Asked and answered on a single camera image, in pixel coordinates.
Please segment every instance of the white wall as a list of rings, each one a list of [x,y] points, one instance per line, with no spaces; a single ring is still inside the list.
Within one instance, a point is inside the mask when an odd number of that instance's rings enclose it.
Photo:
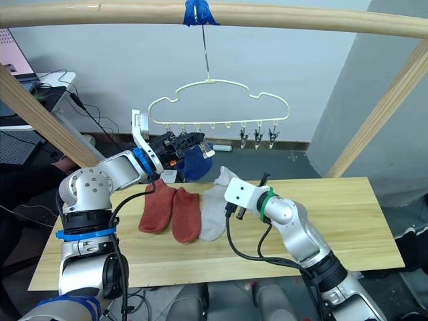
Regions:
[[[3,0],[2,4],[18,2],[37,1]],[[269,2],[366,10],[370,1]],[[84,103],[99,106],[104,115],[117,121],[121,132],[130,132],[131,109],[146,111],[154,99],[173,96],[179,86],[206,76],[199,26],[65,25],[12,32],[36,71],[75,71]],[[278,140],[311,141],[355,34],[208,26],[206,35],[212,76],[243,82],[254,92],[283,96],[292,113],[280,123]],[[65,114],[77,129],[99,131],[71,109]],[[278,114],[280,105],[271,98],[254,101],[239,89],[215,85],[190,89],[180,103],[159,105],[155,115],[165,121],[215,121]],[[268,126],[263,127],[266,136]],[[209,137],[237,138],[239,129],[238,125],[215,130],[205,126],[202,131]],[[150,133],[164,131],[163,126],[150,123]]]

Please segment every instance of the robotic arm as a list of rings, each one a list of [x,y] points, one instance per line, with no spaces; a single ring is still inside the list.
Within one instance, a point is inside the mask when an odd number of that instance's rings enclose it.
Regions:
[[[130,311],[126,302],[128,264],[116,238],[116,214],[123,204],[144,193],[125,199],[113,212],[111,194],[145,179],[153,182],[164,168],[182,161],[188,148],[199,145],[205,158],[214,154],[199,132],[178,137],[167,132],[148,144],[142,138],[140,124],[142,114],[133,110],[136,148],[107,158],[95,167],[80,169],[62,181],[59,192],[65,202],[61,215],[64,230],[56,234],[64,240],[60,296],[40,302],[21,321],[96,321],[109,302],[120,296],[122,319],[126,320]],[[240,179],[231,180],[225,199],[228,206],[241,207],[240,219],[245,209],[250,209],[280,231],[285,246],[297,261],[294,264],[320,289],[322,301],[337,321],[387,320],[310,224],[303,205],[277,196],[270,187],[256,187]]]
[[[270,221],[278,229],[288,252],[311,275],[311,283],[320,289],[323,303],[337,321],[387,321],[366,290],[311,225],[302,204],[279,197],[271,187],[256,187],[237,178],[231,180],[225,199],[260,215],[262,221]]]
[[[107,158],[95,167],[80,169],[62,181],[59,194],[65,203],[61,215],[64,230],[56,233],[64,240],[60,296],[40,302],[21,320],[98,320],[110,301],[125,294],[128,286],[128,264],[120,254],[115,234],[119,223],[117,211],[129,199],[145,193],[133,195],[113,212],[111,194],[145,179],[154,182],[165,168],[181,162],[188,148],[199,145],[205,158],[214,155],[203,142],[203,133],[176,137],[167,132],[148,144],[142,137],[141,124],[141,112],[133,110],[136,148]],[[123,301],[122,315],[126,320],[130,311],[126,296]]]

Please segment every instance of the gray wall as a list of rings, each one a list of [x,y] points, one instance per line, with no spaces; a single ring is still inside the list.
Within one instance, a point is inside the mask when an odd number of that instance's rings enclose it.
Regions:
[[[0,4],[46,1],[0,0]],[[268,2],[365,11],[370,0]],[[278,140],[309,142],[355,33],[223,26],[207,26],[205,31],[212,77],[243,82],[255,93],[266,91],[284,97],[292,111],[278,126]],[[130,132],[131,109],[147,111],[154,99],[172,97],[178,87],[206,77],[201,27],[61,25],[14,28],[12,33],[37,72],[62,68],[76,72],[82,101],[99,106],[102,114],[118,123],[121,132]],[[219,84],[188,89],[180,102],[159,104],[154,115],[161,121],[226,121],[275,117],[284,114],[282,108],[272,98],[252,100],[242,89]],[[71,108],[64,110],[64,115],[79,130],[100,131]],[[263,125],[265,138],[272,125]],[[253,132],[255,127],[248,124],[247,131]],[[209,125],[202,127],[207,136],[215,138],[237,138],[239,129],[239,125],[230,129],[217,126],[215,130]],[[178,126],[173,130],[180,131]],[[165,127],[151,122],[150,132],[161,134]]]
[[[427,0],[372,0],[369,11],[428,17]],[[324,176],[387,91],[419,39],[358,34],[315,131],[308,156]],[[368,176],[386,206],[428,192],[428,76],[344,173]]]

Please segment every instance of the wooden beam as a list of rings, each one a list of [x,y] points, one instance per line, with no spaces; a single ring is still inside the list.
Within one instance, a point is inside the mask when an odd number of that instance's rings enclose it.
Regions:
[[[422,40],[395,78],[387,93],[374,107],[358,132],[328,171],[327,177],[340,177],[383,127],[395,110],[428,71],[428,40]]]
[[[95,155],[72,136],[3,65],[0,65],[0,99],[77,165],[92,167],[98,163]]]
[[[210,2],[221,25],[315,29],[428,38],[428,19],[341,9]],[[0,26],[81,23],[183,24],[183,0],[38,3],[0,7]]]

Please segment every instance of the wire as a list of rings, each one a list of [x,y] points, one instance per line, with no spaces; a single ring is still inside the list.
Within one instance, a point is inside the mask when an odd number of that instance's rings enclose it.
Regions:
[[[258,245],[257,245],[257,254],[258,254],[260,257],[264,257],[264,256],[261,254],[261,246],[263,245],[263,242],[264,242],[265,238],[268,236],[268,234],[269,234],[269,232],[270,232],[270,230],[271,230],[271,229],[272,229],[272,224],[271,224],[271,223],[269,223],[269,226],[267,227],[266,232],[263,234],[263,236],[261,237],[261,239],[260,239],[260,241],[259,241],[259,243],[258,243]]]
[[[110,220],[108,222],[110,227],[113,227],[114,225],[114,219],[116,218],[117,214],[119,213],[120,209],[127,204],[127,202],[129,202],[131,199],[135,199],[136,197],[139,196],[144,196],[144,195],[148,195],[148,194],[152,194],[156,191],[156,185],[154,183],[154,180],[150,179],[151,183],[152,183],[152,190],[148,191],[148,192],[142,192],[142,193],[137,193],[137,194],[133,194],[127,198],[125,198],[122,202],[120,202],[120,204],[114,209],[112,216],[110,216]]]
[[[146,290],[143,291],[142,295],[138,294],[139,291],[128,296],[128,298],[132,298],[132,297],[136,296],[136,297],[141,299],[140,304],[133,311],[129,312],[129,314],[133,314],[133,313],[137,312],[142,307],[142,305],[145,304],[147,307],[147,320],[151,321],[152,320],[152,307],[146,298]]]
[[[50,95],[48,95],[48,96],[46,96],[44,99],[46,99],[46,98],[48,98],[48,97],[50,97],[50,96],[62,96],[61,94],[50,94]],[[110,139],[111,140],[111,142],[113,143],[113,145],[114,146],[116,146],[116,148],[120,151],[120,152],[123,152],[123,150],[116,144],[116,142],[114,141],[114,139],[106,132],[106,130],[104,129],[104,127],[103,126],[101,126],[101,124],[99,123],[99,122],[97,122],[96,121],[96,119],[92,116],[92,114],[89,112],[89,110],[88,109],[86,109],[86,107],[84,106],[84,104],[82,103],[82,102],[80,102],[82,105],[81,106],[79,106],[80,108],[82,108],[83,110],[84,110],[84,112],[86,113],[86,114],[88,114],[87,116],[86,115],[84,115],[84,114],[82,114],[82,113],[80,113],[80,112],[78,112],[75,108],[74,108],[74,106],[73,106],[73,104],[71,103],[71,102],[69,102],[68,100],[67,100],[67,102],[68,102],[68,104],[70,104],[70,106],[74,109],[74,111],[75,112],[77,112],[80,116],[85,116],[85,117],[90,117],[97,125],[98,125],[98,127],[100,127],[100,129],[104,132],[104,134],[108,137],[108,139]]]
[[[72,84],[71,82],[66,82],[65,80],[61,80],[61,78],[63,78],[63,77],[68,73],[68,70],[67,70],[67,69],[59,69],[59,70],[55,70],[55,71],[53,71],[53,72],[48,72],[47,74],[44,74],[44,75],[40,76],[40,77],[39,77],[39,79],[40,79],[40,78],[43,78],[43,77],[46,77],[46,76],[48,76],[48,75],[50,75],[50,74],[54,74],[54,73],[56,73],[56,72],[64,72],[64,73],[63,73],[63,74],[58,78],[58,81],[59,81],[59,82],[63,82],[63,83],[65,83],[65,84],[69,84],[69,85],[73,86],[73,87],[74,87],[74,90],[76,91],[76,95],[78,95],[78,96],[79,96],[78,88],[76,87],[76,85],[75,85],[75,84]]]
[[[46,227],[54,227],[53,225],[45,224],[45,223],[42,223],[42,222],[37,221],[37,220],[35,220],[35,219],[30,219],[28,216],[25,216],[24,214],[21,214],[21,213],[18,213],[18,212],[14,212],[14,211],[11,211],[10,209],[7,209],[6,207],[4,207],[4,206],[2,206],[2,205],[0,205],[0,207],[1,207],[2,209],[6,210],[6,211],[8,211],[8,212],[10,212],[10,213],[12,213],[12,214],[15,214],[15,215],[18,215],[18,216],[20,216],[20,217],[23,217],[24,219],[27,219],[27,220],[32,221],[32,222],[34,222],[34,223],[37,223],[37,224],[40,224],[40,225],[43,225],[43,226],[46,226]]]
[[[230,217],[226,216],[226,232],[227,232],[227,240],[229,241],[229,245],[232,248],[232,250],[235,252],[235,254],[237,254],[238,256],[244,258],[244,259],[249,259],[251,261],[265,261],[268,263],[272,263],[272,264],[276,264],[276,265],[282,265],[282,266],[287,266],[289,268],[295,268],[298,270],[302,270],[302,267],[297,264],[296,262],[290,260],[290,259],[284,259],[282,257],[259,257],[259,256],[250,256],[247,254],[244,254],[242,252],[240,252],[235,245],[233,244],[232,238],[231,238],[231,234],[230,234],[230,224],[229,224],[229,219]]]
[[[28,140],[24,140],[24,139],[20,139],[20,138],[17,138],[17,137],[15,137],[15,136],[13,136],[13,135],[10,135],[10,134],[8,134],[8,133],[6,133],[6,132],[0,132],[1,134],[4,134],[4,135],[6,135],[6,136],[9,136],[9,137],[11,137],[11,138],[14,138],[14,139],[16,139],[16,140],[18,140],[19,142],[24,142],[24,143],[26,143],[26,144],[31,144],[31,145],[34,145],[35,147],[37,147],[38,146],[38,144],[36,144],[36,143],[34,143],[34,142],[29,142]],[[46,152],[46,153],[48,153],[49,155],[50,155],[50,157],[52,157],[53,159],[55,159],[56,161],[57,161],[57,159],[55,158],[55,155],[58,155],[57,154],[57,152],[55,152],[55,151],[53,151],[53,152],[50,152],[50,151],[48,151],[48,150],[46,150],[46,149],[44,149],[44,148],[40,148],[40,150],[42,150],[42,151],[44,151],[44,152]]]
[[[35,209],[35,208],[41,207],[42,209],[45,209],[46,211],[48,211],[49,213],[51,213],[53,217],[55,217],[55,218],[58,217],[57,215],[55,215],[55,213],[53,211],[51,211],[51,209],[49,209],[49,208],[47,208],[46,206],[43,206],[43,205],[32,205],[32,206],[29,206],[29,205],[21,204],[20,206],[27,207],[28,209]]]
[[[70,85],[72,85],[73,87],[74,87],[74,89],[76,90],[76,93],[74,94],[73,92],[71,92],[71,91],[69,91],[69,90],[67,90],[67,89],[65,89],[65,90],[63,90],[64,92],[68,92],[70,95],[76,95],[76,97],[77,97],[77,99],[80,101],[80,97],[79,97],[79,94],[78,94],[78,89],[77,89],[77,87],[75,86],[75,85],[73,85],[73,84],[71,84],[71,83],[69,83],[69,82],[65,82],[65,83],[67,83],[67,84],[70,84]],[[46,83],[43,83],[43,82],[41,82],[41,83],[39,83],[39,84],[41,84],[42,86],[44,86],[44,85],[46,85],[49,89],[50,88],[53,88],[50,84],[46,84]],[[50,94],[50,95],[47,95],[46,97],[39,97],[40,99],[44,99],[44,100],[46,100],[47,98],[49,98],[49,97],[51,97],[51,96],[62,96],[62,94]],[[99,127],[100,127],[100,129],[104,132],[104,134],[112,141],[112,143],[114,144],[114,146],[116,146],[116,148],[120,151],[120,152],[122,152],[123,150],[116,144],[116,142],[113,140],[113,138],[112,137],[110,137],[110,135],[105,131],[105,129],[104,129],[104,126],[101,126],[101,124],[100,124],[100,119],[101,118],[107,118],[107,119],[109,119],[109,121],[111,121],[116,127],[117,127],[117,129],[118,129],[118,137],[119,137],[119,126],[117,125],[117,123],[115,123],[110,117],[107,117],[107,116],[101,116],[100,115],[100,109],[99,109],[99,107],[97,107],[97,106],[95,106],[95,105],[91,105],[91,104],[83,104],[81,101],[80,101],[80,103],[82,104],[81,106],[79,106],[79,104],[77,104],[81,109],[83,109],[85,112],[86,112],[86,114],[88,114],[87,116],[85,115],[85,114],[82,114],[82,113],[80,113],[80,112],[78,112],[75,108],[74,108],[74,106],[72,105],[72,103],[70,102],[70,101],[68,101],[67,100],[67,102],[68,102],[68,104],[74,109],[74,111],[76,112],[76,113],[78,113],[80,116],[83,116],[83,117],[90,117]],[[98,121],[96,121],[95,119],[94,119],[94,117],[91,115],[91,113],[86,109],[86,107],[85,106],[91,106],[91,107],[93,107],[93,108],[96,108],[97,109],[97,111],[98,111]]]
[[[114,139],[107,134],[106,130],[104,129],[103,126],[100,125],[99,122],[96,121],[96,119],[94,117],[92,117],[92,115],[88,112],[88,110],[85,108],[85,112],[86,114],[88,114],[88,116],[101,128],[101,130],[104,132],[104,134],[106,134],[106,136],[112,141],[112,143],[114,144],[114,146],[116,146],[116,148],[120,151],[123,152],[123,150],[116,144],[116,142],[114,141]]]
[[[110,239],[112,240],[114,253],[118,258],[118,263],[120,266],[120,275],[122,278],[122,321],[128,320],[128,276],[126,275],[125,263],[123,260],[123,256],[120,252],[118,240],[116,239],[116,235],[110,234]]]
[[[136,197],[152,194],[156,191],[156,185],[154,183],[154,180],[151,179],[151,181],[152,181],[152,190],[151,191],[131,195],[131,196],[125,198],[122,202],[120,202],[120,204],[114,209],[112,216],[110,217],[110,220],[108,222],[110,227],[114,226],[115,218],[116,218],[117,214],[119,213],[120,209],[125,204],[127,204],[127,202],[129,202],[131,199],[135,199]],[[122,321],[126,321],[127,320],[126,316],[128,315],[128,276],[126,275],[125,263],[124,263],[122,254],[120,252],[119,245],[118,245],[118,242],[116,240],[115,234],[110,234],[110,238],[111,238],[112,243],[113,243],[114,252],[118,258],[118,263],[120,266],[120,274],[122,275],[122,297],[123,297],[122,298]]]
[[[62,200],[61,200],[61,196],[60,196],[60,189],[57,189],[56,194],[55,194],[55,208],[56,208],[56,211],[58,212],[58,215],[62,214],[61,202],[62,202]]]
[[[263,241],[265,240],[265,238],[268,236],[269,232],[272,229],[272,225],[269,224],[269,226],[266,229],[266,232],[263,234],[263,236],[261,237],[261,239],[259,240],[259,243],[257,245],[257,254],[259,257],[255,257],[255,256],[250,256],[250,255],[246,255],[242,252],[240,252],[235,245],[233,244],[232,238],[231,238],[231,233],[230,233],[230,224],[229,224],[229,219],[230,219],[230,214],[231,212],[228,211],[226,212],[226,232],[227,232],[227,240],[229,242],[230,247],[232,248],[232,250],[240,257],[243,257],[244,259],[250,259],[252,261],[265,261],[268,262],[270,264],[274,264],[274,265],[281,265],[281,266],[287,266],[289,268],[296,268],[300,271],[300,273],[302,274],[302,278],[304,280],[305,286],[308,289],[309,292],[309,296],[311,298],[312,303],[314,304],[315,308],[317,309],[317,312],[319,314],[319,317],[321,319],[321,321],[324,321],[324,314],[323,314],[323,306],[322,306],[322,299],[321,299],[321,292],[318,286],[314,286],[316,293],[317,293],[317,297],[318,297],[318,301],[315,300],[314,297],[314,293],[312,292],[312,289],[310,287],[309,284],[309,280],[308,278],[311,278],[311,274],[308,270],[302,268],[302,266],[300,266],[299,264],[297,264],[296,262],[290,260],[290,259],[285,259],[285,258],[281,258],[281,257],[264,257],[261,253],[261,246],[263,244]]]

